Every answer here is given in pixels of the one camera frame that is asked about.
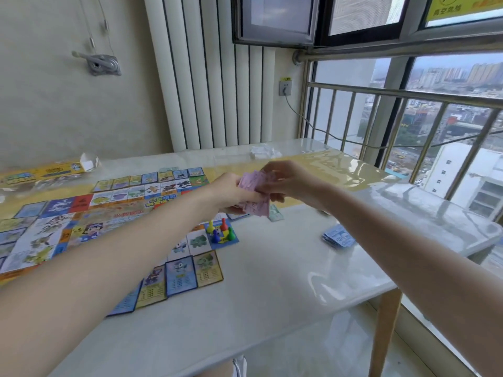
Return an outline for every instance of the electrical outlet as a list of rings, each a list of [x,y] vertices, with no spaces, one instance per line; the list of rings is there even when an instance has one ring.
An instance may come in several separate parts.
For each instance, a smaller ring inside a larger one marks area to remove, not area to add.
[[[280,96],[292,95],[292,78],[281,78],[280,80]]]

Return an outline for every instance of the yellow pawn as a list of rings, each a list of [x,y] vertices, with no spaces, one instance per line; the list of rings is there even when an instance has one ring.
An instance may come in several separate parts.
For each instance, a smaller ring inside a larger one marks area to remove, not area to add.
[[[210,221],[208,227],[206,228],[206,233],[213,234],[213,230],[215,230],[213,227],[213,221]]]

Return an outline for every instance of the blue card stack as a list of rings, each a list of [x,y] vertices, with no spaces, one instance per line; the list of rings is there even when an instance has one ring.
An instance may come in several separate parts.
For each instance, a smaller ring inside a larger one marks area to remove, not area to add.
[[[356,242],[341,224],[335,225],[324,232],[323,240],[336,248],[350,247]]]

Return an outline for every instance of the board game space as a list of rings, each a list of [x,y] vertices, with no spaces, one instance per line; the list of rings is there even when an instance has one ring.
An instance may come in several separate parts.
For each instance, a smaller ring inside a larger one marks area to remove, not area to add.
[[[133,221],[209,181],[201,167],[98,181],[87,195],[24,205],[0,221],[0,286],[72,247]],[[108,316],[133,312],[223,280],[217,251],[239,242],[219,213],[193,228]]]

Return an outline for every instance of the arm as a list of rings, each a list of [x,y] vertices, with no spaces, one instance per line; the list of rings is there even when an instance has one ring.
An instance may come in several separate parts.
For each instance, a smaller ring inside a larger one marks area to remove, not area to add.
[[[261,199],[238,181],[226,173],[2,288],[0,374],[49,374],[184,233],[220,208]]]
[[[261,191],[330,212],[484,377],[501,374],[501,280],[291,161],[271,162],[265,170],[279,181]]]

